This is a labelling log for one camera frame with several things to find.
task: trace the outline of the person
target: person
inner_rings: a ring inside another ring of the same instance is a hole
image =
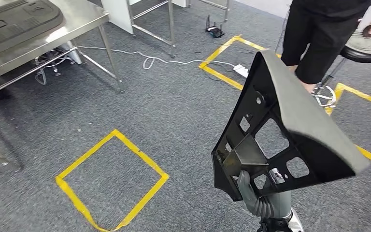
[[[292,1],[281,60],[308,92],[322,80],[370,6],[371,0]]]

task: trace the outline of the robotic arm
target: robotic arm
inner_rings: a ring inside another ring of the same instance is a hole
[[[249,128],[240,122],[245,117]],[[289,146],[265,157],[256,134],[273,119]],[[355,176],[368,160],[299,80],[269,50],[258,52],[220,140],[212,151],[214,186],[243,200],[261,218],[258,232],[304,232],[291,208],[291,190]],[[295,177],[287,162],[301,159],[309,173]],[[266,176],[258,188],[254,179]]]

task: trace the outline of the metal frame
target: metal frame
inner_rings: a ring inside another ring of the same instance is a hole
[[[187,7],[190,7],[191,6],[191,0],[186,0],[186,1],[187,1],[187,3],[186,3],[187,4]],[[225,11],[225,14],[224,14],[224,21],[223,21],[223,23],[226,23],[228,21],[228,11],[229,11],[229,1],[230,0],[227,0],[227,3],[226,3],[225,6],[220,5],[218,3],[215,3],[215,2],[212,2],[212,1],[209,1],[209,0],[199,0],[199,1],[204,2],[204,3],[208,4],[208,5],[213,6],[213,7],[219,8],[221,10],[224,10]]]
[[[103,39],[104,46],[106,47],[106,52],[107,52],[107,55],[109,57],[109,61],[110,61],[111,66],[112,66],[112,72],[108,71],[106,68],[104,68],[103,66],[101,66],[100,64],[98,64],[95,60],[93,60],[92,58],[90,58],[89,56],[87,56],[86,54],[84,54],[82,51],[80,51],[80,49],[77,47],[76,44],[73,44],[73,46],[69,50],[67,50],[67,51],[65,51],[65,52],[63,52],[63,53],[61,53],[61,54],[59,54],[59,55],[51,58],[50,60],[46,61],[45,63],[42,63],[42,64],[34,67],[33,69],[31,69],[31,70],[23,73],[22,75],[14,78],[14,79],[12,79],[11,81],[8,81],[8,82],[6,82],[3,85],[0,85],[0,90],[2,90],[5,87],[8,87],[9,85],[11,85],[11,84],[19,81],[20,79],[28,76],[29,74],[32,74],[32,73],[34,73],[36,71],[39,71],[40,69],[43,69],[45,66],[49,65],[53,61],[55,61],[55,60],[57,60],[59,58],[62,58],[62,57],[66,56],[67,54],[69,54],[69,53],[71,53],[73,51],[77,51],[80,55],[82,55],[83,57],[85,57],[88,61],[90,61],[95,66],[97,66],[98,68],[100,68],[101,70],[103,70],[105,73],[107,73],[112,78],[116,79],[117,80],[117,83],[118,83],[118,87],[120,89],[120,92],[124,92],[125,91],[125,88],[123,86],[122,80],[119,79],[119,78],[117,78],[117,76],[116,76],[116,64],[114,63],[113,58],[112,58],[112,51],[110,49],[110,44],[109,44],[109,41],[107,39],[107,36],[106,36],[106,32],[104,30],[104,27],[103,27],[103,25],[99,25],[98,28],[99,28],[101,37]],[[12,170],[14,170],[14,171],[19,171],[20,170],[20,167],[18,165],[10,163],[6,159],[2,158],[1,155],[0,155],[0,164],[3,165],[3,166],[8,166]]]
[[[131,26],[140,30],[140,31],[142,31],[142,32],[144,32],[144,33],[146,33],[146,34],[148,34],[148,35],[150,35],[150,36],[152,36],[152,37],[154,37],[154,38],[156,38],[156,39],[158,39],[158,40],[160,40],[160,41],[162,41],[162,42],[164,42],[164,43],[166,43],[166,44],[168,44],[168,45],[170,45],[170,47],[171,47],[170,55],[171,55],[171,57],[175,57],[174,17],[173,17],[173,6],[172,6],[171,0],[166,0],[162,3],[159,3],[155,6],[141,12],[140,14],[135,15],[135,16],[133,16],[133,11],[131,10],[130,1],[129,0],[126,0],[126,1],[127,1],[127,8],[128,8],[128,14],[130,16]],[[143,16],[143,15],[145,15],[145,14],[147,14],[147,13],[149,13],[149,12],[151,12],[151,11],[153,11],[153,10],[157,9],[158,7],[163,6],[165,4],[168,4],[168,6],[169,6],[170,38],[171,38],[171,40],[166,40],[164,38],[161,38],[160,36],[157,36],[156,34],[150,32],[149,30],[146,30],[146,29],[144,29],[144,28],[142,28],[139,25],[134,23],[135,19],[140,18],[141,16]]]

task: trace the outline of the chrome base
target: chrome base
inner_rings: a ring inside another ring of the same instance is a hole
[[[335,108],[336,94],[331,87],[322,86],[322,83],[319,83],[318,86],[315,87],[314,91],[311,93],[311,96],[315,98],[315,100],[321,107]]]

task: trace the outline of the floor marking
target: floor marking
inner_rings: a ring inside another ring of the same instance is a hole
[[[234,81],[234,80],[232,80],[232,79],[224,76],[223,74],[219,73],[218,71],[216,71],[216,70],[208,67],[207,65],[209,64],[209,62],[206,62],[207,60],[214,60],[218,55],[220,55],[225,49],[227,49],[235,41],[239,41],[241,43],[244,43],[246,45],[249,45],[249,46],[255,48],[256,50],[265,50],[264,47],[261,47],[261,46],[255,44],[255,43],[253,43],[253,42],[250,42],[250,41],[248,41],[246,39],[243,39],[241,37],[241,35],[237,35],[237,36],[232,37],[225,44],[223,44],[216,51],[214,51],[210,56],[208,56],[205,59],[205,62],[202,62],[199,65],[199,68],[201,68],[204,71],[208,72],[209,74],[217,77],[218,79],[224,81],[225,83],[233,86],[234,88],[239,89],[239,90],[242,90],[243,89],[243,85],[241,85],[240,83],[238,83],[238,82],[236,82],[236,81]]]
[[[351,93],[357,95],[358,97],[361,97],[361,98],[363,98],[363,99],[368,100],[368,101],[371,102],[371,96],[369,96],[368,94],[362,93],[359,90],[356,90],[354,88],[351,88],[349,86],[346,86],[346,85],[344,85],[342,83],[338,83],[336,85],[336,87],[335,87],[336,104],[339,101],[339,99],[341,98],[341,96],[342,96],[342,94],[343,94],[344,91],[351,92]],[[333,112],[334,109],[335,108],[325,108],[325,112],[330,116],[330,115],[332,115],[332,112]],[[369,151],[367,151],[367,150],[365,150],[365,149],[363,149],[363,148],[361,148],[359,146],[357,146],[357,147],[358,147],[359,151],[363,155],[365,155],[367,158],[369,158],[371,160],[371,152],[369,152]]]
[[[77,166],[83,163],[87,158],[89,158],[93,153],[95,153],[101,146],[103,146],[106,142],[111,140],[113,137],[118,138],[122,141],[130,150],[136,153],[145,163],[147,163],[154,171],[160,174],[161,178],[157,181],[157,183],[143,196],[143,198],[132,208],[132,210],[124,217],[124,219],[118,224],[118,226],[112,230],[106,230],[96,224],[93,220],[92,216],[90,215],[89,209],[82,203],[82,201],[76,196],[73,192],[73,189],[68,185],[66,181],[63,180],[71,171],[73,171]],[[67,167],[64,171],[62,171],[58,176],[55,177],[57,185],[59,185],[60,189],[62,189],[65,194],[69,197],[72,201],[74,206],[77,210],[79,210],[83,216],[85,216],[86,220],[97,230],[102,232],[114,232],[118,229],[127,226],[134,217],[143,209],[143,207],[147,204],[147,202],[155,195],[155,193],[163,186],[163,184],[167,181],[169,175],[165,173],[151,158],[149,158],[145,153],[143,153],[135,144],[133,144],[129,139],[127,139],[122,133],[118,130],[112,131],[108,134],[104,139],[100,140],[96,145],[94,145],[91,149],[89,149],[86,153],[84,153],[80,158],[78,158],[73,164]]]

